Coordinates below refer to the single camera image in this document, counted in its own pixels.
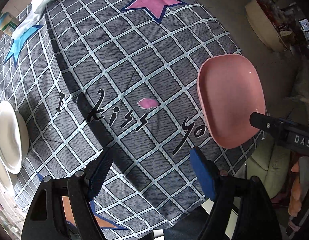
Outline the person's right hand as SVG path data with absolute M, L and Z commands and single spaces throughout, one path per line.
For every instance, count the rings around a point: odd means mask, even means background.
M 293 182 L 291 189 L 291 198 L 288 207 L 288 213 L 292 217 L 297 217 L 301 210 L 301 185 L 300 185 L 300 167 L 299 162 L 295 163 L 291 169 L 293 173 L 296 173 L 296 178 Z

